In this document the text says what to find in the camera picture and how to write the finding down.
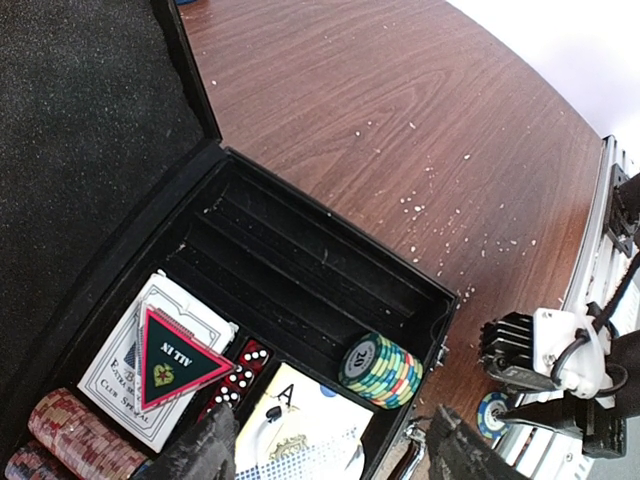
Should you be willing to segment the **black poker set case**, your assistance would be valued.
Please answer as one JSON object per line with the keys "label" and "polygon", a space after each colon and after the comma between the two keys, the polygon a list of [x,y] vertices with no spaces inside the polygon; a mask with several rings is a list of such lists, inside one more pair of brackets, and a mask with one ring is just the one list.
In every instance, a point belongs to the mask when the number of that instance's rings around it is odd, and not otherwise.
{"label": "black poker set case", "polygon": [[220,144],[171,1],[1,5],[1,457],[156,271],[304,373],[378,333],[426,369],[451,291]]}

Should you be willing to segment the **triangular all-in button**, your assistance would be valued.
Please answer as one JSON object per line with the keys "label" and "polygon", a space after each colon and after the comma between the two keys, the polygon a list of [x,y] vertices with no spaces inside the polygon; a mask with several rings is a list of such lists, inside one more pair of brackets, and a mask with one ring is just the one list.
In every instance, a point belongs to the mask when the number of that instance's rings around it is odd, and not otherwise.
{"label": "triangular all-in button", "polygon": [[142,412],[200,390],[231,373],[235,364],[197,339],[166,312],[142,306],[139,335]]}

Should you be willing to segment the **row of red dice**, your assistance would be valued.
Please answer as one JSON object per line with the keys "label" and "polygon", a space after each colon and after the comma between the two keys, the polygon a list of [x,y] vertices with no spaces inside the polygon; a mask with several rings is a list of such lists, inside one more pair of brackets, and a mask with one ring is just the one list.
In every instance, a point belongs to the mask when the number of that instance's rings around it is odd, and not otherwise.
{"label": "row of red dice", "polygon": [[236,411],[264,371],[272,354],[271,349],[258,340],[250,338],[236,358],[232,372],[216,384],[216,389],[199,414],[198,420],[202,420],[221,404],[227,404]]}

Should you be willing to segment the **blue green 50 chip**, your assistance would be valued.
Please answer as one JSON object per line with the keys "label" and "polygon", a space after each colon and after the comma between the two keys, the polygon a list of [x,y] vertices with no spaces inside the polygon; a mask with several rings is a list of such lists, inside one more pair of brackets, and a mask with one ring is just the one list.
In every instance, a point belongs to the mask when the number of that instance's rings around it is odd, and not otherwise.
{"label": "blue green 50 chip", "polygon": [[490,392],[482,398],[477,409],[476,423],[483,437],[498,440],[509,430],[509,425],[498,419],[499,415],[507,412],[509,404],[509,396],[504,392]]}

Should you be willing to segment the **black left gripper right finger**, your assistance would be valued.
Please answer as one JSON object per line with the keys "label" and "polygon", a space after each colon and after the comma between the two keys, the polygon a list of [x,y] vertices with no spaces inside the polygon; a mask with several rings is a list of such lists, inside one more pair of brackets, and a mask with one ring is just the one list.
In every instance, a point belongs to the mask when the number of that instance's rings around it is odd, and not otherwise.
{"label": "black left gripper right finger", "polygon": [[436,408],[428,427],[427,452],[431,480],[527,480],[444,405]]}

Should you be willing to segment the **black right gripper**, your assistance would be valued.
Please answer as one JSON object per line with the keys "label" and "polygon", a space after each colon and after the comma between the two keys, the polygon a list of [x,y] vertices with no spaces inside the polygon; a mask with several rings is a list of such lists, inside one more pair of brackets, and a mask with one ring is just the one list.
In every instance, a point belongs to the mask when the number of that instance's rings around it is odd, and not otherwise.
{"label": "black right gripper", "polygon": [[627,420],[639,416],[639,391],[615,394],[614,406],[599,399],[579,399],[560,393],[544,402],[521,402],[495,418],[504,424],[522,424],[550,430],[582,442],[589,458],[623,458],[627,453]]}

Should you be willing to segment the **green poker chip stack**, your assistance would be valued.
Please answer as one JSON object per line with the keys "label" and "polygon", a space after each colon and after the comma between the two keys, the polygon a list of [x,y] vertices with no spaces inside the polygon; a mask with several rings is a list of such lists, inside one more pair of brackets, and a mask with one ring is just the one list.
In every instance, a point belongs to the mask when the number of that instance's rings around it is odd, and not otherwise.
{"label": "green poker chip stack", "polygon": [[387,410],[407,404],[418,392],[423,375],[417,357],[375,332],[349,348],[338,370],[345,388]]}

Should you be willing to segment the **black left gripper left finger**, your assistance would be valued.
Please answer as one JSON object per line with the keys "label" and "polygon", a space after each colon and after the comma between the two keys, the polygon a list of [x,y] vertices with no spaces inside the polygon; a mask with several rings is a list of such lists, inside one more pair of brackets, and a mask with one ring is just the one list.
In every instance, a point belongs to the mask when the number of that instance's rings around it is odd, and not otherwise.
{"label": "black left gripper left finger", "polygon": [[238,422],[227,403],[216,405],[135,479],[234,479]]}

